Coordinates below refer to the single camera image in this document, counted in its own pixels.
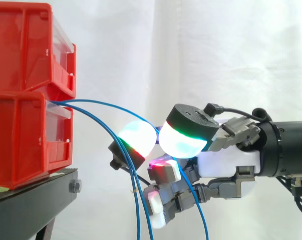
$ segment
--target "red plastic bin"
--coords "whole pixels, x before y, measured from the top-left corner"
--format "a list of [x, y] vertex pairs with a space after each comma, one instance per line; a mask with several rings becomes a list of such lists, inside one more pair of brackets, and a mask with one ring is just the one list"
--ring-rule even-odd
[[46, 3], [0, 2], [0, 91], [75, 98], [76, 47]]
[[73, 112], [40, 92], [0, 93], [0, 187], [15, 189], [72, 163]]

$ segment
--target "blue cable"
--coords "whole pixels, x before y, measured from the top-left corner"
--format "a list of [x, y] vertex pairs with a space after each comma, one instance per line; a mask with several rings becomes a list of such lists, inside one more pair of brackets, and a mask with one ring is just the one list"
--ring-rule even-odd
[[[148, 210], [147, 210], [145, 199], [143, 197], [143, 192], [142, 192], [140, 183], [138, 181], [138, 177], [137, 177], [137, 174], [136, 174], [136, 171], [135, 171], [132, 159], [129, 156], [129, 154], [128, 154], [126, 148], [124, 147], [123, 143], [121, 142], [121, 140], [115, 135], [115, 133], [105, 123], [103, 123], [99, 118], [97, 118], [96, 116], [94, 116], [90, 112], [88, 112], [88, 111], [86, 111], [86, 110], [84, 110], [82, 108], [79, 108], [79, 107], [76, 107], [76, 106], [72, 106], [72, 105], [69, 105], [69, 104], [66, 104], [66, 103], [63, 103], [63, 102], [54, 102], [54, 103], [57, 104], [57, 105], [73, 108], [73, 109], [75, 109], [75, 110], [77, 110], [77, 111], [79, 111], [79, 112], [81, 112], [81, 113], [89, 116], [90, 118], [92, 118], [93, 120], [95, 120], [98, 124], [100, 124], [111, 135], [111, 137], [114, 139], [114, 141], [116, 142], [116, 144], [119, 146], [122, 155], [126, 158], [126, 162], [128, 164], [128, 167], [129, 167], [129, 170], [130, 170], [130, 174], [131, 174], [131, 180], [132, 180], [133, 189], [135, 189], [135, 184], [134, 184], [134, 179], [133, 179], [132, 175], [135, 177], [136, 184], [137, 184], [137, 187], [138, 187], [138, 190], [139, 190], [139, 194], [140, 194], [140, 197], [141, 197], [141, 200], [142, 200], [142, 204], [143, 204], [143, 207], [144, 207], [144, 211], [145, 211], [148, 227], [149, 227], [150, 239], [154, 240], [154, 238], [153, 238], [153, 232], [152, 232], [152, 227], [151, 227], [151, 223], [150, 223], [150, 218], [149, 218], [149, 213], [148, 213]], [[140, 239], [140, 219], [139, 219], [139, 208], [138, 208], [138, 201], [137, 201], [136, 192], [134, 193], [134, 197], [135, 197], [137, 225], [138, 225], [138, 236], [137, 236], [137, 239], [139, 240]]]
[[120, 106], [117, 106], [117, 105], [114, 105], [114, 104], [109, 104], [107, 102], [103, 102], [103, 101], [96, 101], [96, 100], [90, 100], [90, 99], [71, 99], [71, 100], [65, 100], [65, 101], [54, 101], [53, 103], [57, 104], [57, 103], [74, 103], [74, 102], [81, 102], [81, 103], [94, 103], [94, 104], [100, 104], [100, 105], [105, 105], [105, 106], [111, 106], [112, 108], [116, 108], [116, 109], [119, 109], [119, 110], [122, 110], [122, 111], [125, 111], [135, 117], [137, 117], [138, 119], [142, 120], [142, 121], [145, 121], [147, 122], [148, 124], [150, 124], [152, 127], [155, 128], [155, 130], [157, 131], [156, 127], [150, 123], [149, 121], [147, 121], [146, 119], [142, 118], [141, 116], [137, 115], [136, 113], [126, 109], [126, 108], [123, 108], [123, 107], [120, 107]]
[[[147, 121], [146, 119], [144, 119], [143, 117], [137, 115], [136, 113], [134, 113], [134, 112], [132, 112], [132, 111], [126, 109], [126, 108], [123, 108], [123, 107], [120, 107], [120, 106], [117, 106], [117, 105], [114, 105], [114, 104], [109, 104], [109, 103], [107, 103], [107, 102], [96, 101], [96, 100], [90, 100], [90, 99], [71, 99], [71, 100], [66, 100], [66, 101], [62, 101], [62, 102], [53, 102], [53, 103], [59, 104], [59, 103], [63, 103], [63, 102], [65, 102], [65, 103], [72, 103], [72, 102], [84, 102], [84, 103], [86, 102], [86, 103], [87, 103], [87, 102], [88, 102], [88, 103], [95, 103], [95, 104], [97, 103], [97, 104], [101, 104], [101, 105], [111, 106], [111, 107], [113, 107], [113, 108], [123, 110], [123, 111], [125, 111], [125, 112], [127, 112], [127, 113], [129, 113], [129, 114], [131, 114], [131, 115], [133, 115], [133, 116], [135, 116], [135, 117], [137, 117], [137, 118], [139, 118], [140, 120], [149, 123], [151, 126], [154, 127], [156, 133], [159, 134], [159, 130], [158, 130], [153, 124], [151, 124], [150, 122], [148, 122], [148, 121]], [[202, 222], [203, 222], [203, 225], [204, 225], [206, 240], [209, 240], [208, 229], [207, 229], [205, 217], [204, 217], [203, 212], [202, 212], [202, 209], [201, 209], [201, 207], [200, 207], [200, 203], [199, 203], [199, 201], [198, 201], [198, 199], [197, 199], [197, 196], [196, 196], [196, 194], [195, 194], [195, 192], [194, 192], [194, 190], [193, 190], [192, 184], [191, 184], [190, 181], [187, 179], [187, 176], [185, 175], [185, 173], [184, 173], [183, 169], [181, 168], [180, 164], [179, 164], [178, 162], [177, 162], [177, 164], [178, 164], [179, 171], [180, 171], [180, 173], [181, 173], [183, 179], [185, 180], [186, 184], [187, 184], [188, 187], [190, 188], [190, 191], [191, 191], [191, 193], [192, 193], [192, 195], [193, 195], [193, 197], [194, 197], [196, 206], [197, 206], [197, 208], [198, 208], [198, 210], [199, 210], [199, 213], [200, 213], [200, 215], [201, 215]]]
[[186, 181], [186, 184], [188, 185], [188, 187], [190, 188], [191, 190], [191, 193], [194, 197], [194, 200], [195, 200], [195, 203], [196, 203], [196, 206], [197, 206], [197, 209], [199, 210], [200, 212], [200, 215], [201, 215], [201, 218], [202, 218], [202, 222], [203, 222], [203, 225], [204, 225], [204, 229], [205, 229], [205, 238], [206, 240], [209, 240], [209, 232], [208, 232], [208, 229], [207, 229], [207, 225], [206, 225], [206, 221], [205, 221], [205, 218], [204, 218], [204, 215], [203, 215], [203, 212], [202, 212], [202, 209], [200, 207], [200, 203], [197, 199], [197, 195], [192, 187], [192, 184], [190, 183], [189, 179], [187, 179], [187, 176], [185, 175], [183, 169], [181, 168], [180, 164], [177, 162], [177, 165], [179, 166], [179, 170], [180, 170], [180, 173], [182, 175], [182, 177], [184, 178], [184, 180]]

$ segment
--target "white fabric background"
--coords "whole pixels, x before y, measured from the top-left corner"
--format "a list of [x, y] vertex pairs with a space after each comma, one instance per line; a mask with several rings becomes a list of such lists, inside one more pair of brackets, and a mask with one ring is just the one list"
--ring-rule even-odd
[[[119, 104], [155, 125], [175, 103], [244, 111], [260, 106], [275, 121], [302, 120], [302, 0], [48, 2], [77, 45], [77, 98]], [[133, 119], [78, 105], [115, 132]], [[130, 178], [109, 167], [111, 138], [79, 113], [74, 129], [72, 167], [83, 189], [56, 218], [52, 240], [135, 239]], [[149, 159], [161, 153], [156, 148]], [[146, 166], [138, 170], [144, 177]], [[257, 178], [250, 196], [212, 199], [202, 209], [213, 240], [302, 240], [302, 214], [275, 179]], [[141, 239], [149, 239], [143, 213], [141, 221]], [[154, 236], [205, 238], [195, 207]]]

